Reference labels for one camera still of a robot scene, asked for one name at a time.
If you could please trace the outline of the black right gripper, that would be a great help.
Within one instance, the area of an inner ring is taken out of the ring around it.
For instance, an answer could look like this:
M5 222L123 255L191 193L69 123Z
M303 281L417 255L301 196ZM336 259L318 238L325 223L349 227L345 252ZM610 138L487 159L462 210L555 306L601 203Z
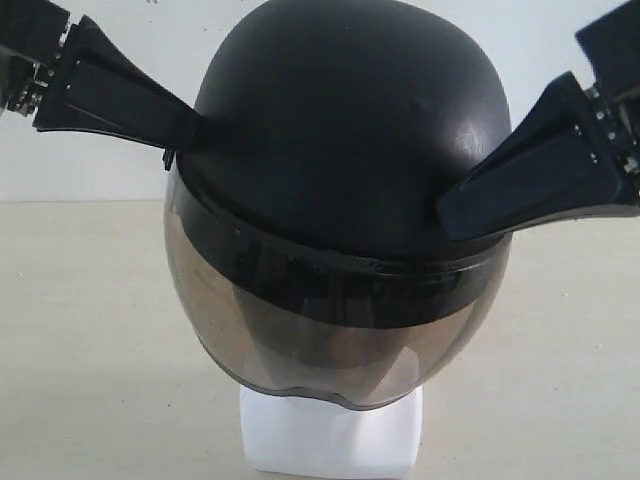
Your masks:
M639 214L639 3L575 34L594 83L565 73L522 122L448 190L436 211L454 241Z

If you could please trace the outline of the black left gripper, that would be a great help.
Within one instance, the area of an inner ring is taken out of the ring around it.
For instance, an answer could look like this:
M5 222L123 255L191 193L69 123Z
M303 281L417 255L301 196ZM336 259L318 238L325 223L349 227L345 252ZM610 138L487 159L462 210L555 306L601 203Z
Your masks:
M33 127L178 152L203 147L203 117L132 63L88 16L51 1L1 3L1 111Z

